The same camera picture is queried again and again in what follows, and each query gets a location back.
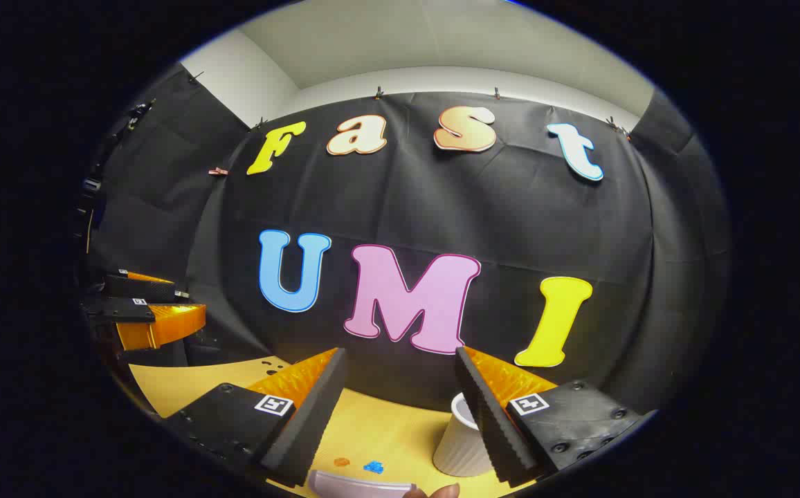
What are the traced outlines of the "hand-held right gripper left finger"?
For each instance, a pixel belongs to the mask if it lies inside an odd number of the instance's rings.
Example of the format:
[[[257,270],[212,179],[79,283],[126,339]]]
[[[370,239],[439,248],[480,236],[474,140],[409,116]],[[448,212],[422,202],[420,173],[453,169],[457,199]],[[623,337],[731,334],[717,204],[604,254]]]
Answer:
[[[166,417],[191,450],[249,481],[304,485],[347,379],[347,352],[331,348],[241,387],[221,382]]]

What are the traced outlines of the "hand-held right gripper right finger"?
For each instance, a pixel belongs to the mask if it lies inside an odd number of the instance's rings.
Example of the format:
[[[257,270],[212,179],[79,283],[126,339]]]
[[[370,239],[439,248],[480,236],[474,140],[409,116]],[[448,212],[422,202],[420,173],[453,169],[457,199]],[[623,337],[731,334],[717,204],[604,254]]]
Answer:
[[[650,423],[589,382],[556,385],[470,347],[455,371],[501,482],[523,485],[580,473]]]

